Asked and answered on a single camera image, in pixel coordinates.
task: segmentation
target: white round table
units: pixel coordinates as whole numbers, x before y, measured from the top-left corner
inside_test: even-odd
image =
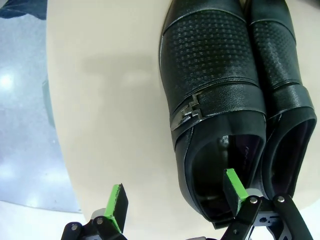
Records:
[[[320,106],[320,10],[288,1],[304,86]],[[158,46],[170,0],[50,0],[47,62],[63,157],[87,219],[106,206],[114,184],[129,199],[132,239],[220,238],[223,230],[181,195]],[[320,198],[320,129],[312,135],[294,201]]]

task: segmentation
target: dark clothing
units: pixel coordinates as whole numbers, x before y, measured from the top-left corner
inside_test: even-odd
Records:
[[[0,18],[11,19],[26,14],[38,19],[47,19],[48,0],[8,0],[0,9]]]

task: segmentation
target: floor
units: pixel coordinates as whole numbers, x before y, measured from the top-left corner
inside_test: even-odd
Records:
[[[81,210],[50,109],[46,22],[0,19],[0,201]]]
[[[80,213],[50,211],[0,201],[2,240],[60,240],[65,225],[85,224]]]

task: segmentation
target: metal buckle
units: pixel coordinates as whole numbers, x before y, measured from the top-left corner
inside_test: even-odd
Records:
[[[171,131],[174,131],[193,117],[198,117],[199,122],[203,120],[201,110],[199,108],[194,109],[195,106],[199,105],[197,95],[200,93],[192,94],[192,101],[176,113],[171,123]]]

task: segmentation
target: black leather shoe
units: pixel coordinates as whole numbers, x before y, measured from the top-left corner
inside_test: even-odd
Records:
[[[233,218],[224,169],[249,186],[266,141],[265,103],[239,0],[173,0],[160,73],[181,192],[215,228]]]
[[[270,199],[293,196],[317,117],[302,85],[290,12],[284,0],[252,0],[246,15],[267,109],[267,142],[256,180]]]

